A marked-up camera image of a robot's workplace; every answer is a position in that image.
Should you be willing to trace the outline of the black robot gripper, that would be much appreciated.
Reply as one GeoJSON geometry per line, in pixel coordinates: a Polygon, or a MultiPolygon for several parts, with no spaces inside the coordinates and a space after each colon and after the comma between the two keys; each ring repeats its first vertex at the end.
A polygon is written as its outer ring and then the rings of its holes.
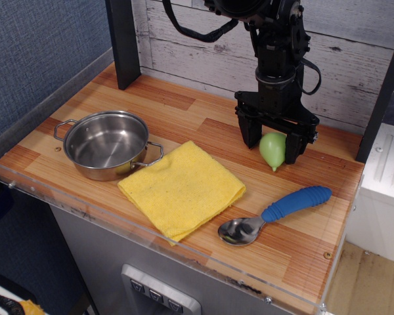
{"type": "Polygon", "coordinates": [[[302,105],[302,94],[308,94],[302,77],[281,79],[277,85],[260,82],[257,92],[236,92],[236,115],[245,145],[252,149],[259,142],[263,125],[283,133],[293,131],[286,135],[285,163],[294,164],[307,143],[318,138],[319,118],[302,105]]]}

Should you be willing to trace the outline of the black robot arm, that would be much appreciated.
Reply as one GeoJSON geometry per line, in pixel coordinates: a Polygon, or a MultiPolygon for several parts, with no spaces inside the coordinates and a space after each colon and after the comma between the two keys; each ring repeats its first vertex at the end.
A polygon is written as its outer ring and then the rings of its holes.
{"type": "Polygon", "coordinates": [[[253,148],[262,128],[286,135],[285,162],[294,164],[317,139],[317,116],[301,103],[304,69],[319,69],[304,55],[310,36],[303,25],[300,1],[205,1],[217,15],[244,23],[250,33],[257,67],[258,90],[237,91],[236,115],[244,143],[253,148]]]}

